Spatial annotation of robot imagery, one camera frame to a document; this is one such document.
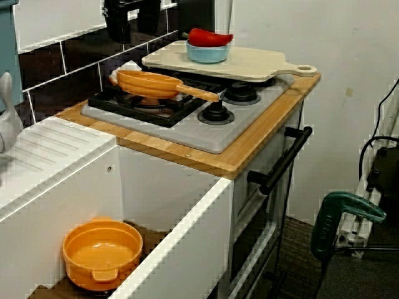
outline red toy pepper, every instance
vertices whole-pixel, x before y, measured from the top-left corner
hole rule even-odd
[[[188,42],[195,47],[222,47],[233,40],[232,34],[216,34],[194,28],[188,35]]]

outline grout line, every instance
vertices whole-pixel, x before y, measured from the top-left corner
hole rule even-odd
[[[171,33],[165,34],[165,35],[163,35],[163,36],[157,37],[157,38],[155,38],[155,39],[149,40],[148,42],[144,42],[144,43],[142,43],[142,44],[140,44],[140,45],[136,45],[136,46],[133,47],[133,48],[129,48],[129,49],[123,51],[123,52],[119,52],[119,53],[114,54],[114,55],[112,55],[112,56],[110,56],[110,57],[107,57],[107,58],[101,59],[101,60],[99,60],[99,61],[93,62],[92,64],[88,64],[88,65],[86,65],[85,67],[81,67],[81,68],[79,68],[79,69],[73,70],[73,71],[71,71],[71,72],[69,72],[69,73],[67,73],[67,74],[65,74],[65,75],[61,75],[61,76],[59,76],[59,77],[57,77],[57,78],[53,78],[53,79],[50,79],[50,80],[45,81],[45,82],[43,82],[43,83],[37,84],[37,85],[35,85],[35,86],[33,86],[33,87],[29,87],[29,88],[23,90],[22,92],[28,92],[28,91],[30,91],[30,90],[32,90],[32,89],[35,89],[35,88],[40,87],[40,86],[42,86],[42,85],[45,85],[45,84],[47,84],[47,83],[56,81],[56,80],[58,80],[58,79],[60,79],[60,78],[64,78],[65,76],[68,76],[68,75],[70,75],[70,74],[76,73],[76,72],[78,72],[78,71],[80,71],[80,70],[87,69],[87,68],[89,68],[89,67],[92,67],[93,65],[96,65],[96,64],[98,64],[98,63],[100,63],[100,62],[103,62],[103,61],[106,61],[107,59],[110,59],[110,58],[112,58],[112,57],[116,57],[116,56],[118,56],[118,55],[120,55],[120,54],[129,52],[129,51],[131,51],[131,50],[133,50],[133,49],[139,48],[139,47],[141,47],[141,46],[143,46],[143,45],[145,45],[145,44],[147,44],[147,46],[148,46],[148,43],[153,42],[153,41],[155,41],[155,40],[157,40],[157,39],[161,39],[161,38],[163,38],[163,37],[166,37],[166,36],[168,36],[168,35],[170,35],[170,34],[173,34],[173,33],[175,33],[175,32],[177,32],[177,30],[175,30],[175,31],[173,31],[173,32],[171,32]]]
[[[62,42],[60,42],[60,50],[61,50],[61,57],[62,57],[62,66],[64,67],[64,74],[67,74],[67,67],[65,66],[65,57],[64,51],[62,50]]]
[[[100,70],[100,64],[97,64],[97,67],[99,68],[100,89],[101,89],[101,91],[102,91],[102,80],[101,80],[101,70]]]
[[[32,99],[31,99],[31,93],[27,91],[27,98],[29,99],[29,104],[31,106],[31,112],[32,112],[32,117],[33,117],[33,123],[36,123],[36,117],[35,117],[35,111],[33,110],[33,104],[32,104]]]
[[[166,13],[166,32],[169,33],[169,15],[167,9],[165,9],[165,13]]]
[[[173,8],[175,6],[177,6],[177,3],[171,3],[171,4],[168,4],[168,5],[162,6],[161,10]],[[131,17],[128,18],[128,21],[134,20],[136,18],[137,18],[137,15],[134,14]],[[27,52],[39,49],[41,47],[45,47],[47,45],[52,45],[52,44],[56,44],[57,42],[62,42],[62,41],[67,40],[67,39],[72,39],[74,37],[79,37],[79,36],[82,36],[84,34],[87,34],[87,33],[93,32],[93,31],[101,30],[101,29],[106,28],[106,27],[107,27],[106,23],[104,22],[101,25],[92,26],[89,29],[77,30],[77,31],[74,31],[74,32],[71,32],[71,33],[68,33],[68,34],[64,34],[62,36],[54,37],[52,39],[43,40],[40,43],[30,44],[30,45],[25,46],[23,49],[18,49],[18,54],[27,53]]]

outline orange pot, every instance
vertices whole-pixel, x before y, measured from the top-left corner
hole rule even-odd
[[[68,277],[91,291],[119,287],[137,268],[141,235],[128,224],[95,217],[72,230],[62,244]]]

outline cutting board handle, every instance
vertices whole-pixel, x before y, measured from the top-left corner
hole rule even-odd
[[[317,68],[306,65],[306,64],[286,64],[287,70],[280,71],[280,74],[286,74],[289,72],[292,75],[298,75],[301,77],[313,77],[317,74]]]

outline blue bowl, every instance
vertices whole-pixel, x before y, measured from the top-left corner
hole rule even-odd
[[[216,64],[227,59],[230,43],[222,47],[195,47],[186,40],[188,58],[201,64]]]

